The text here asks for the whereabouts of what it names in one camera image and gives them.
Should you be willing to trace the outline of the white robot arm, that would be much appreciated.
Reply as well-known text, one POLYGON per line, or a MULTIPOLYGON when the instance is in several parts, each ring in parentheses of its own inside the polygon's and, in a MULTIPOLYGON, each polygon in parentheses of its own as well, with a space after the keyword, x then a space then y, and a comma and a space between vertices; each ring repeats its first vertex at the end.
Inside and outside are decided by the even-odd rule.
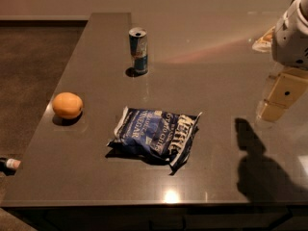
POLYGON ((308 0, 293 0, 252 49, 271 53, 277 63, 257 109, 259 120, 275 122, 308 88, 308 0))

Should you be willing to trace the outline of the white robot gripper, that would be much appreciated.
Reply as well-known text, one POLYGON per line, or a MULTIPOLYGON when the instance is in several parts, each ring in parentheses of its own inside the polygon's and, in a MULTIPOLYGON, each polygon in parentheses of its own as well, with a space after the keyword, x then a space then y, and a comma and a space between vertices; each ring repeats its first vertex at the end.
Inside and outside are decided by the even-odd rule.
POLYGON ((277 121, 308 90, 308 21, 299 4, 292 4, 277 21, 271 52, 276 62, 290 67, 268 77, 257 108, 257 118, 265 122, 277 121))

